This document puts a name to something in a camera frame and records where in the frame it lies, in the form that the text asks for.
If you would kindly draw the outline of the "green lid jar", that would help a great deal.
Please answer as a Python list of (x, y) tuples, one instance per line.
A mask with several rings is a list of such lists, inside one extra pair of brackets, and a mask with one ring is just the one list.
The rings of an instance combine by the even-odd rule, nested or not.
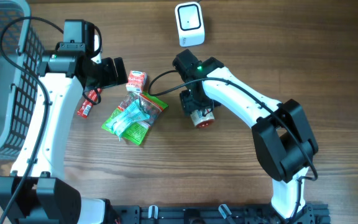
[(190, 114), (190, 117), (196, 128), (205, 128), (215, 120), (211, 108), (195, 110)]

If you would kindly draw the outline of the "red snack bar wrapper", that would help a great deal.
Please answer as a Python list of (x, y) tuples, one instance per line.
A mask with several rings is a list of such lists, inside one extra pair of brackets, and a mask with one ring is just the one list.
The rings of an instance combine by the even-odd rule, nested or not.
[(91, 108), (101, 102), (101, 92), (102, 89), (97, 88), (91, 90), (87, 95), (83, 95), (85, 101), (83, 102), (80, 109), (77, 111), (77, 115), (87, 118)]

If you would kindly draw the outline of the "red tissue pack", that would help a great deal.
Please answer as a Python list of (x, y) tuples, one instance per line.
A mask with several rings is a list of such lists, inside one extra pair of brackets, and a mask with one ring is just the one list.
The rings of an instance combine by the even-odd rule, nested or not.
[(126, 83), (127, 91), (142, 93), (147, 81), (147, 74), (145, 72), (131, 70)]

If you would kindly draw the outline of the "mint green wipes pack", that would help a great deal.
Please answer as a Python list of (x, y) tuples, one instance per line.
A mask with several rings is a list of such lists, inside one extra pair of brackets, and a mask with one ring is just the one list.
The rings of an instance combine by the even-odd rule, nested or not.
[(149, 118), (150, 115), (141, 107), (141, 100), (137, 99), (111, 121), (111, 130), (120, 139), (129, 126)]

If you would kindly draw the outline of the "green candy bag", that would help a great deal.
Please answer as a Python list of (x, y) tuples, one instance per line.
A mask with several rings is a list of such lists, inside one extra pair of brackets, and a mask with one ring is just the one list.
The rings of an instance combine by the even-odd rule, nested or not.
[(165, 102), (155, 96), (150, 96), (146, 92), (136, 93), (130, 91), (119, 106), (113, 111), (111, 116), (102, 124), (102, 128), (111, 134), (114, 134), (111, 130), (111, 121), (137, 99), (141, 100), (141, 107), (150, 115), (150, 118), (144, 121), (138, 121), (129, 126), (123, 133), (122, 138), (139, 146), (142, 144), (147, 131), (154, 124), (160, 113), (168, 108), (168, 105)]

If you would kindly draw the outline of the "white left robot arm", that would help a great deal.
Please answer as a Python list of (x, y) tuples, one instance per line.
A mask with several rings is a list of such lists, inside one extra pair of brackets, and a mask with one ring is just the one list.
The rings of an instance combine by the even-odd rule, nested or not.
[(99, 28), (83, 19), (68, 19), (63, 41), (39, 59), (37, 83), (27, 136), (8, 176), (0, 176), (2, 220), (12, 223), (115, 223), (107, 199), (83, 198), (63, 180), (70, 125), (79, 100), (127, 83), (122, 58), (101, 58)]

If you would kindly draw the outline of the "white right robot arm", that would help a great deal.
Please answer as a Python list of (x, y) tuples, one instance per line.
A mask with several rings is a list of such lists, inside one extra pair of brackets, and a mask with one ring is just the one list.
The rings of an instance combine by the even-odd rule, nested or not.
[(214, 57), (202, 62), (186, 49), (172, 65), (186, 87), (180, 93), (181, 107), (195, 126), (223, 105), (250, 127), (258, 162), (273, 181), (271, 205), (283, 219), (295, 221), (306, 205), (303, 183), (307, 171), (316, 170), (313, 156), (318, 152), (302, 106), (255, 91)]

